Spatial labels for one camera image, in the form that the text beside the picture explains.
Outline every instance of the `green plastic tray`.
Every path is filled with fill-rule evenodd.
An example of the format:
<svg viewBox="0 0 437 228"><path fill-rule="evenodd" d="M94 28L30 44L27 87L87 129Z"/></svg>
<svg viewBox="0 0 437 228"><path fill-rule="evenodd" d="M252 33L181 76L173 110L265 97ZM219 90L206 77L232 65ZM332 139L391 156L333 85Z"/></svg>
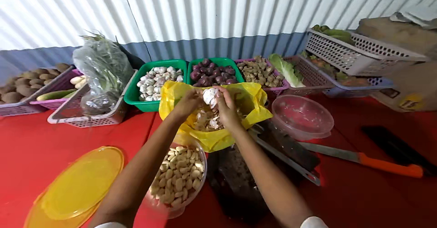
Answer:
<svg viewBox="0 0 437 228"><path fill-rule="evenodd" d="M188 72L191 73L193 71L193 65L198 64L202 60L203 60L203 58L192 60L188 64ZM241 76L240 70L238 69L237 65L235 64L235 62L233 60L231 60L229 58L210 58L210 60L211 60L211 62L215 63L219 67L221 67L221 66L231 66L231 67L233 67L235 69L235 77L237 78L237 81L239 83L244 82L244 79ZM188 79L187 84L189 84L189 85L196 84L196 82L194 82L194 80L192 80L190 78L189 74L187 75L187 79Z"/></svg>
<svg viewBox="0 0 437 228"><path fill-rule="evenodd" d="M163 60L163 61L152 61L145 63L136 73L134 79L128 87L124 95L124 101L127 104L134 105L139 108L142 112L155 112L159 110L161 101L150 101L150 102L141 102L139 100L139 87L136 84L139 82L139 79L146 75L154 67L174 67L177 69L182 69L183 71L183 82L187 83L187 62L182 59L174 59L174 60Z"/></svg>

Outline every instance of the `blue wall stripe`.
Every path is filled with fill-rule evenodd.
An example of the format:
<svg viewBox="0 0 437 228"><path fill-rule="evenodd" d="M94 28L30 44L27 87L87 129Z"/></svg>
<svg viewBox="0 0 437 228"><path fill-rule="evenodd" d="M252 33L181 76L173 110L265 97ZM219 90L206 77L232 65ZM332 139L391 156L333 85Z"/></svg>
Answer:
<svg viewBox="0 0 437 228"><path fill-rule="evenodd" d="M141 42L122 46L144 62L198 58L226 57L231 59L252 58L257 55L268 57L271 53L292 56L301 52L305 45L305 33L282 33L267 36L245 36L241 38L217 38L190 41ZM0 51L0 84L9 76L40 67L53 67L58 62L72 64L71 56L77 47L50 47L20 51Z"/></svg>

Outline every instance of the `clear plastic bowl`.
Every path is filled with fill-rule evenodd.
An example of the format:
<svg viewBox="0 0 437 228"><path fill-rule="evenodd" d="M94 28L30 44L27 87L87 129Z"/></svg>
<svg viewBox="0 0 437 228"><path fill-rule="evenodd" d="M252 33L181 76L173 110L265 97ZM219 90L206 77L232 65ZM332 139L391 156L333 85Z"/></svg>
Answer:
<svg viewBox="0 0 437 228"><path fill-rule="evenodd" d="M176 148L177 146L180 146L180 145L176 144L176 143L172 143L170 147ZM150 191L147 191L147 193L144 197L143 204L145 204L145 200L148 200L147 203L151 204L153 207L156 207L157 211L159 211L159 212L161 212L163 210L167 211L168 212L167 219L173 219L173 218L176 218L176 217L180 216L181 214L183 214L183 212L185 211L185 207L188 204L190 204L194 200L194 198L196 198L197 194L199 194L199 192L202 189L203 184L205 183L205 180L206 180L206 172L208 170L208 166L207 166L207 162L206 162L205 152L203 151L202 147L200 147L199 145L192 145L192 146L189 146L188 148L199 153L199 158L203 162L203 176L202 176L202 180L200 182L200 187L194 192L193 192L194 189L192 188L191 192L190 191L188 192L188 198L177 207L168 208L165 204L159 203L159 200L154 199L154 197L152 195L150 195Z"/></svg>
<svg viewBox="0 0 437 228"><path fill-rule="evenodd" d="M273 101L272 111L273 124L296 140L328 137L334 127L331 113L305 97L279 96Z"/></svg>

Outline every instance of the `blue plastic basket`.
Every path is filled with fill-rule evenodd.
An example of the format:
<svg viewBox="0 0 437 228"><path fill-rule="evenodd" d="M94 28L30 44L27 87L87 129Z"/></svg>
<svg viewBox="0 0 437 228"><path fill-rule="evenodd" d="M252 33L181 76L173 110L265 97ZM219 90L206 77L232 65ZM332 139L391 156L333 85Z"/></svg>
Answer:
<svg viewBox="0 0 437 228"><path fill-rule="evenodd" d="M331 81L336 87L325 89L323 93L329 98L339 98L339 97L366 97L375 91L380 91L386 88L393 88L395 85L390 79L384 77L368 78L370 86L343 86L331 76L323 72L320 68L315 66L308 59L303 58L309 65L317 69L317 71Z"/></svg>

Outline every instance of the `sleeve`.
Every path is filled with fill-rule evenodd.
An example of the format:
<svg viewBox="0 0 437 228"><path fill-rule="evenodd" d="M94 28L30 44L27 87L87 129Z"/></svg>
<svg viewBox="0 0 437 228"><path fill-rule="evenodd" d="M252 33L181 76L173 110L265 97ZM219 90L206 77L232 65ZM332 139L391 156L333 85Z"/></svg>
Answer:
<svg viewBox="0 0 437 228"><path fill-rule="evenodd" d="M97 225L95 228L126 228L126 226L117 222L109 222L109 223Z"/></svg>
<svg viewBox="0 0 437 228"><path fill-rule="evenodd" d="M300 228L328 228L328 226L321 218L312 216L303 221Z"/></svg>

